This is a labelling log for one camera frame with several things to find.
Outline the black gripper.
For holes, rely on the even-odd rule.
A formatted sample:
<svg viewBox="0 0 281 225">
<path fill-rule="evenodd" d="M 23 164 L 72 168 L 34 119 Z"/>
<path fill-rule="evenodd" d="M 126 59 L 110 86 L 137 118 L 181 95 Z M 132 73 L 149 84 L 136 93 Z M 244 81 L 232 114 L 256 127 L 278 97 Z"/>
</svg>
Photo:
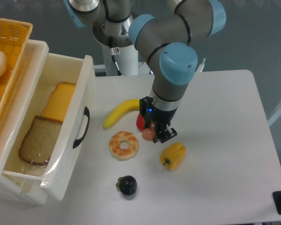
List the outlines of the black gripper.
<svg viewBox="0 0 281 225">
<path fill-rule="evenodd" d="M 178 108 L 178 100 L 169 100 L 157 95 L 149 95 L 140 99 L 140 115 L 143 117 L 143 130 L 154 126 L 165 128 L 170 125 Z M 164 143 L 177 136 L 174 128 L 166 128 L 155 133 L 153 143 Z"/>
</svg>

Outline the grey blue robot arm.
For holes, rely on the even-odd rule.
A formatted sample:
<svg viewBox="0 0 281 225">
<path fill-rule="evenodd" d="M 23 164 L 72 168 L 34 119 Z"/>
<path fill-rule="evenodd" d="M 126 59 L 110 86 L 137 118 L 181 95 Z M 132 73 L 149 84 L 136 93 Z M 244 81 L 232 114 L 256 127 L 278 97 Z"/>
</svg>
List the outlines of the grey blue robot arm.
<svg viewBox="0 0 281 225">
<path fill-rule="evenodd" d="M 133 45 L 153 72 L 150 95 L 140 100 L 144 128 L 155 126 L 154 142 L 166 142 L 177 132 L 170 126 L 192 80 L 198 56 L 190 44 L 207 38 L 226 23 L 217 0 L 170 0 L 174 14 L 159 21 L 150 14 L 133 17 L 129 0 L 67 0 L 66 5 L 84 25 L 101 24 L 107 45 Z"/>
</svg>

